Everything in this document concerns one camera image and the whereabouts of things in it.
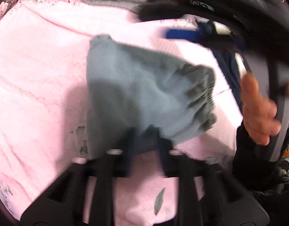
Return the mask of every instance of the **pink fabric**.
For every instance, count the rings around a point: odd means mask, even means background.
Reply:
[[[17,219],[79,154],[73,130],[87,109],[89,40],[115,40],[185,58],[215,70],[217,123],[179,145],[191,157],[215,156],[226,168],[235,150],[241,115],[210,50],[182,40],[159,39],[177,21],[133,23],[123,9],[71,0],[21,0],[0,21],[0,198]],[[162,178],[155,152],[135,158],[131,178],[115,186],[116,225],[152,225],[175,214],[175,179]],[[154,202],[165,187],[157,216]]]

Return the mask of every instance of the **dark jacket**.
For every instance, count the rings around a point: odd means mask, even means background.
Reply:
[[[281,157],[289,143],[289,128],[281,150]],[[253,193],[270,217],[268,226],[289,226],[289,179],[278,162],[268,162],[254,154],[255,142],[244,124],[237,129],[237,150],[232,174]]]

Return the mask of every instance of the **black sleeve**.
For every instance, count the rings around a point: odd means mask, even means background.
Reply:
[[[289,128],[281,150],[281,157],[289,144]],[[249,137],[242,122],[236,133],[236,154],[232,174],[249,190],[265,191],[277,185],[275,175],[278,162],[261,160],[254,154],[256,143]]]

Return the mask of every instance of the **light blue cloth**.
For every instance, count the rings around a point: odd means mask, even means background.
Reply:
[[[215,123],[213,70],[174,56],[120,44],[108,35],[90,42],[87,135],[93,158],[114,147],[130,128],[150,125],[174,145],[200,136]],[[154,150],[139,142],[135,154]]]

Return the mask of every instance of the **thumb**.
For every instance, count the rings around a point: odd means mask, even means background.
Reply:
[[[247,73],[241,80],[241,89],[255,97],[259,95],[258,80],[252,73]]]

